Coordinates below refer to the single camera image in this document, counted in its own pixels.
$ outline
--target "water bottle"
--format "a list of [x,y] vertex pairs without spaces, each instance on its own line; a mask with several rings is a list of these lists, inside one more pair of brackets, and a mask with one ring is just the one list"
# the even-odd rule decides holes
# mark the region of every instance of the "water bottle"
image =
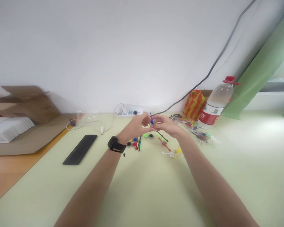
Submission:
[[202,128],[209,129],[218,119],[224,107],[230,101],[234,92],[234,76],[227,76],[223,83],[218,85],[209,96],[206,105],[198,120],[198,125]]

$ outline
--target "smartwatch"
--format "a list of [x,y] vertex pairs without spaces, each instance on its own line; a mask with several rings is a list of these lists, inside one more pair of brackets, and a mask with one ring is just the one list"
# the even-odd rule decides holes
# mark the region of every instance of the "smartwatch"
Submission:
[[112,151],[115,151],[115,152],[119,152],[119,153],[122,153],[123,156],[125,157],[125,153],[124,153],[124,150],[126,148],[126,144],[123,145],[123,144],[120,144],[118,143],[118,138],[115,137],[115,136],[112,136],[108,142],[108,148]]

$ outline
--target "power strip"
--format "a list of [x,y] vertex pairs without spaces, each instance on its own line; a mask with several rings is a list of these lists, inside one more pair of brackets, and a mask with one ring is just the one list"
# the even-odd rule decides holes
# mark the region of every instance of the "power strip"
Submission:
[[143,114],[143,109],[137,106],[128,106],[123,107],[121,112],[118,112],[116,117],[117,118],[132,118],[134,116],[133,112],[137,111],[137,115]]

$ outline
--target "green curtain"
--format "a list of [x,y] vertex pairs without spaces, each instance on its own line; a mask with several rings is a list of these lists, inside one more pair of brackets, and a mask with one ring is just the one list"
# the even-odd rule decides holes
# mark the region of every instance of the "green curtain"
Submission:
[[241,111],[284,61],[284,18],[260,49],[234,87],[231,102],[221,115],[240,120]]

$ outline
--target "phone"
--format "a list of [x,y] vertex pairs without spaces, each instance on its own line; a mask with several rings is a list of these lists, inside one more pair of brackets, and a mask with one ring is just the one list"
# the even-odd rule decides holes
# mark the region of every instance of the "phone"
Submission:
[[63,165],[79,165],[96,138],[97,135],[85,135],[75,149],[65,159]]

